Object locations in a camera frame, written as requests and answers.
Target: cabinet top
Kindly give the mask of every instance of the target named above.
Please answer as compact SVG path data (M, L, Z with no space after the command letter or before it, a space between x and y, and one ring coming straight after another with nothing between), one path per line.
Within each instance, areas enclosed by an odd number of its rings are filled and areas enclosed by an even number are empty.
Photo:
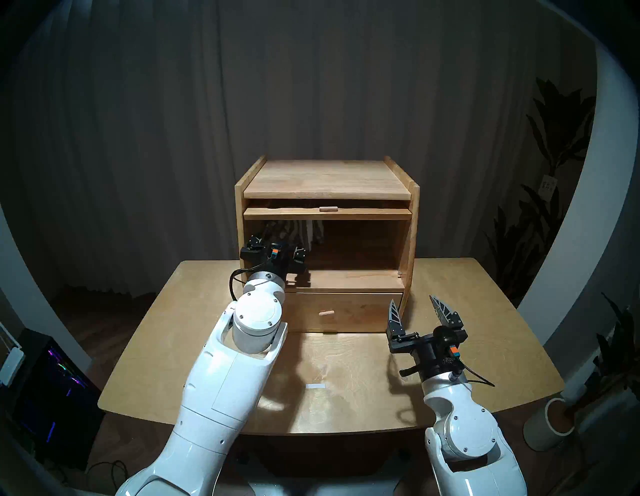
M383 161L268 160L244 197L409 201L411 193Z

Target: cabinet side panel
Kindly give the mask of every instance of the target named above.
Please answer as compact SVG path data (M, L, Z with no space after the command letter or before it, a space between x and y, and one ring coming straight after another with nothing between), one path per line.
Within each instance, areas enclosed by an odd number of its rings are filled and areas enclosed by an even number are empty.
M413 260L415 258L415 240L418 231L418 210L420 206L420 186L402 170L402 168L394 162L390 157L385 157L385 164L391 169L396 177L404 184L405 188L411 193L411 201L409 210L411 211L411 223L409 229L399 230L403 237L401 238L401 256L398 272L401 273L404 283L404 294L400 303L400 314L404 312L409 294L411 293L411 280L413 278Z
M247 207L247 200L244 198L244 191L256 174L260 171L267 156L260 157L249 170L244 173L240 180L236 183L236 227L238 231L238 258L240 258L240 249L244 246L244 210ZM244 260L240 260L240 267L246 269Z

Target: wooden cabinet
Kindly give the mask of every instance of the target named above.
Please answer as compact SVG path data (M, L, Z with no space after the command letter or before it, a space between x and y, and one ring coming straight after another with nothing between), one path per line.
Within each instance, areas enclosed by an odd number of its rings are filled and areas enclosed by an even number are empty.
M291 330L384 332L389 301L402 314L409 298L419 196L420 187L389 157L263 156L236 184L238 245L269 222L322 221L323 241L307 253L308 271L287 278L283 318Z

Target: black cable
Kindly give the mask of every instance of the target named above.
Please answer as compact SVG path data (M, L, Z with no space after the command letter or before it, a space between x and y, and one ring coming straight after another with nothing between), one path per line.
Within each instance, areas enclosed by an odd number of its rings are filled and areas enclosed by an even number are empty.
M236 269L233 272L231 272L231 275L229 276L229 294L231 294L231 299L233 301L238 301L234 294L234 280L237 281L236 276L239 276L240 274L244 274L246 272L254 272L256 269L259 269L264 264L265 262L263 262L262 264L258 264L254 267L251 267L250 269Z
M479 374L476 374L473 370L471 370L469 367L467 367L465 364L462 363L462 360L460 360L460 363L462 364L462 366L465 368L465 370L468 370L469 372L471 372L474 376L476 376L478 379L482 379L481 381L467 381L467 382L479 382L480 384L486 384L488 386L491 387L495 387L495 384L493 384L492 382L489 382L487 379L485 379L484 377L482 377Z
M87 476L87 483L88 483L88 479L89 479L89 472L91 472L91 470L95 467L97 467L98 465L111 465L111 483L113 484L114 489L117 491L118 488L120 487L117 483L116 483L116 478L115 475L113 473L113 468L114 467L118 467L120 470L122 470L122 472L124 472L124 480L126 481L129 478L129 471L127 470L127 465L125 465L125 463L122 460L115 460L115 461L99 461L98 463L94 463L92 466L90 466L88 469L86 469L86 476Z

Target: paper label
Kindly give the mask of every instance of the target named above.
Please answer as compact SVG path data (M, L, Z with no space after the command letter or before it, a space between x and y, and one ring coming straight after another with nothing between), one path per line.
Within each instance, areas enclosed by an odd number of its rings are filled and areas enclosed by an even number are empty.
M557 184L558 180L555 177L544 174L544 176L542 176L542 182L540 183L540 188L538 190L540 198L542 198L546 202L550 202L551 197L554 196L554 191L556 190Z

